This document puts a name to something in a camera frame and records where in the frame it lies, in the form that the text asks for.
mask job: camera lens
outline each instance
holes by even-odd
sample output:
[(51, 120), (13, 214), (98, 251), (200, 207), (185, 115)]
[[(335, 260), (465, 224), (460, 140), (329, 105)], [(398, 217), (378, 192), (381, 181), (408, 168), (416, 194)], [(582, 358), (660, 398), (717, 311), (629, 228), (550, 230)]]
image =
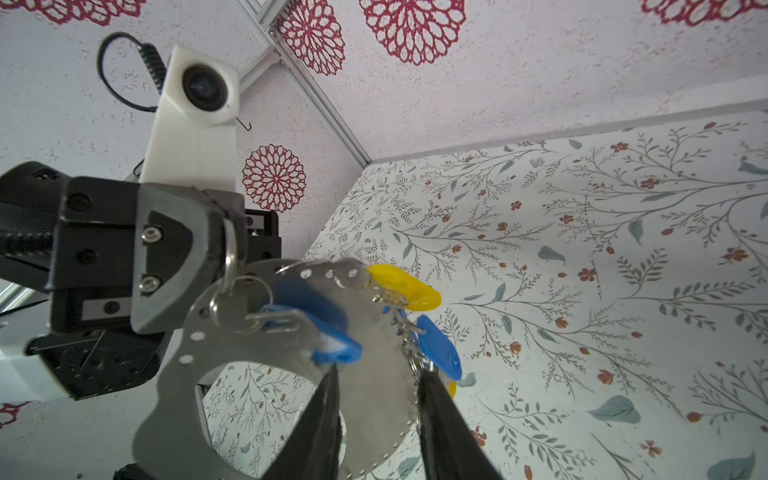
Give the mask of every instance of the camera lens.
[(189, 101), (201, 110), (216, 111), (227, 103), (227, 84), (211, 67), (206, 65), (189, 67), (181, 81)]

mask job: metal hook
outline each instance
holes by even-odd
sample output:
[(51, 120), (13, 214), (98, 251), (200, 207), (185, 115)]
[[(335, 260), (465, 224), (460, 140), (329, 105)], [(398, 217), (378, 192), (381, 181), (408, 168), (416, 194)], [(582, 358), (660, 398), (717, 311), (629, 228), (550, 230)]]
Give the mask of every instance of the metal hook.
[(238, 122), (240, 122), (241, 125), (243, 125), (243, 128), (245, 128), (245, 131), (251, 131), (253, 127), (250, 126), (250, 122), (248, 122), (248, 126), (246, 127), (239, 117), (235, 117), (235, 118), (237, 119)]

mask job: white wall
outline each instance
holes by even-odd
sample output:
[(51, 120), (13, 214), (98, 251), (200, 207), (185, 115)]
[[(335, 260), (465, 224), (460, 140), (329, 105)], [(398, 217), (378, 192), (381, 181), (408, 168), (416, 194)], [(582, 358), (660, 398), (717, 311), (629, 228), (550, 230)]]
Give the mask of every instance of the white wall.
[[(682, 1), (327, 3), (340, 28), (344, 59), (335, 74), (313, 76), (376, 161), (557, 138), (576, 128), (595, 133), (606, 131), (600, 127), (606, 124), (768, 99), (768, 11), (758, 9), (765, 7), (727, 22), (689, 26), (663, 24), (662, 17), (642, 9), (692, 3)], [(739, 4), (721, 3), (731, 14), (730, 7)], [(369, 22), (394, 25), (403, 5), (426, 8), (424, 15), (463, 12), (465, 20), (453, 28), (458, 38), (445, 56), (434, 63), (403, 63), (377, 41)], [(377, 8), (395, 13), (370, 15)], [(308, 11), (312, 16), (315, 10)], [(409, 29), (398, 26), (400, 31), (407, 35)]]
[[(260, 50), (250, 27), (217, 2), (149, 2), (138, 18), (116, 17), (107, 27), (0, 10), (0, 171), (34, 160), (73, 176), (122, 179), (141, 161), (153, 114), (117, 102), (96, 75), (101, 39), (120, 30), (154, 44), (166, 60), (183, 44), (242, 68)], [(105, 71), (126, 98), (156, 105), (157, 89), (129, 45), (110, 47)]]

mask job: yellow key tag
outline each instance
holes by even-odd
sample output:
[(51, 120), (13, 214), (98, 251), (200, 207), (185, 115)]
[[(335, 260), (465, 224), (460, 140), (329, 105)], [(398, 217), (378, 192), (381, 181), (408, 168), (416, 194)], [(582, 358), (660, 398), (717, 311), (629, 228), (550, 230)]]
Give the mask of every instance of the yellow key tag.
[(368, 272), (382, 287), (402, 294), (408, 300), (408, 310), (426, 312), (442, 303), (440, 292), (396, 266), (372, 265)]

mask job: screw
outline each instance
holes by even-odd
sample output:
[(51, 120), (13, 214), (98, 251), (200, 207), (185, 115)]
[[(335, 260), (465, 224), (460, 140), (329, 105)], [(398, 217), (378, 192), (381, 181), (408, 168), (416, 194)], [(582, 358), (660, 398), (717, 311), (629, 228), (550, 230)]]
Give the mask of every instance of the screw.
[(78, 262), (82, 263), (83, 265), (91, 265), (96, 263), (97, 258), (98, 255), (96, 255), (96, 252), (93, 250), (80, 250), (78, 252)]
[(145, 243), (157, 243), (163, 240), (163, 231), (157, 227), (147, 227), (141, 232), (141, 239)]
[(107, 315), (113, 315), (120, 311), (120, 303), (115, 302), (112, 300), (111, 302), (106, 302), (104, 304), (104, 313)]
[(91, 208), (91, 199), (85, 194), (72, 194), (67, 197), (67, 207), (82, 212)]
[(147, 275), (139, 282), (139, 290), (142, 293), (152, 293), (160, 288), (161, 281), (154, 275)]

